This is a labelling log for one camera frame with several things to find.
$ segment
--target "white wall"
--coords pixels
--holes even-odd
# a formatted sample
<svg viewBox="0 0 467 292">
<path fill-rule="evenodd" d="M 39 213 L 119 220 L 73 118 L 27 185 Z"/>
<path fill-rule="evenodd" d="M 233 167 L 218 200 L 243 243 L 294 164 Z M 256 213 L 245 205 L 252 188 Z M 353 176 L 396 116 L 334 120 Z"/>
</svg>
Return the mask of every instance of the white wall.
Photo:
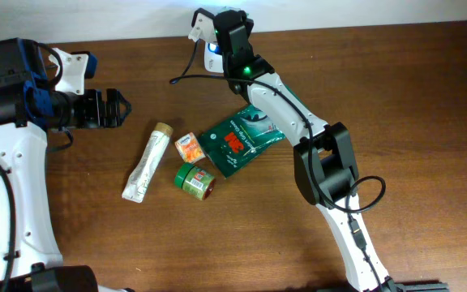
<svg viewBox="0 0 467 292">
<path fill-rule="evenodd" d="M 185 36 L 200 6 L 235 6 L 255 31 L 467 19 L 467 0 L 0 0 L 0 40 Z"/>
</svg>

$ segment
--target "table surface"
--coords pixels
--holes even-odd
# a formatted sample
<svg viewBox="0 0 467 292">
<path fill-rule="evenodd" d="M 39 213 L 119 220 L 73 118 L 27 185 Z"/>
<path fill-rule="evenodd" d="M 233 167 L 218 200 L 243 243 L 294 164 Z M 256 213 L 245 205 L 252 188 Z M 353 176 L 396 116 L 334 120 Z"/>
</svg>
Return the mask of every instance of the table surface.
<svg viewBox="0 0 467 292">
<path fill-rule="evenodd" d="M 251 43 L 316 115 L 349 128 L 360 175 L 387 180 L 386 196 L 364 218 L 390 275 L 467 291 L 467 22 L 256 33 Z M 65 264 L 89 265 L 101 285 L 137 291 L 344 282 L 326 221 L 295 185 L 287 141 L 218 179 L 205 201 L 174 186 L 183 161 L 170 145 L 144 202 L 121 198 L 156 122 L 177 139 L 245 105 L 223 81 L 169 85 L 192 46 L 185 37 L 58 45 L 92 51 L 98 71 L 86 88 L 119 88 L 133 105 L 121 128 L 74 131 L 72 148 L 48 155 Z M 203 62 L 200 50 L 190 73 L 204 73 Z M 219 176 L 210 161 L 197 165 Z M 363 203 L 373 187 L 361 188 Z"/>
</svg>

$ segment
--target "green lid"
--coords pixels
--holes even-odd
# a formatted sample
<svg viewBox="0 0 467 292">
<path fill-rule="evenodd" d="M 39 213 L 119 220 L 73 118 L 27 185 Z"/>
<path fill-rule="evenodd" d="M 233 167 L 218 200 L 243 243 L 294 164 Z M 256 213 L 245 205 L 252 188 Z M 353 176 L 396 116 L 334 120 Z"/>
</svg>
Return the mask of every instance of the green lid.
<svg viewBox="0 0 467 292">
<path fill-rule="evenodd" d="M 176 187 L 182 188 L 183 182 L 185 182 L 186 175 L 191 172 L 194 168 L 194 165 L 191 163 L 186 162 L 182 168 L 179 169 L 178 173 L 176 174 L 176 178 L 174 179 L 174 184 Z"/>
</svg>

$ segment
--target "green bag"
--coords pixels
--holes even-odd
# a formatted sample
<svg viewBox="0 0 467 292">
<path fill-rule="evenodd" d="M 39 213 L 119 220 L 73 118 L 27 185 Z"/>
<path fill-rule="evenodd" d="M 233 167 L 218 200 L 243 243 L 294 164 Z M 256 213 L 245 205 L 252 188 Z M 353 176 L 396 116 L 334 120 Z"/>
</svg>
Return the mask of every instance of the green bag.
<svg viewBox="0 0 467 292">
<path fill-rule="evenodd" d="M 198 141 L 212 163 L 228 178 L 284 138 L 265 113 L 248 105 L 203 133 Z"/>
</svg>

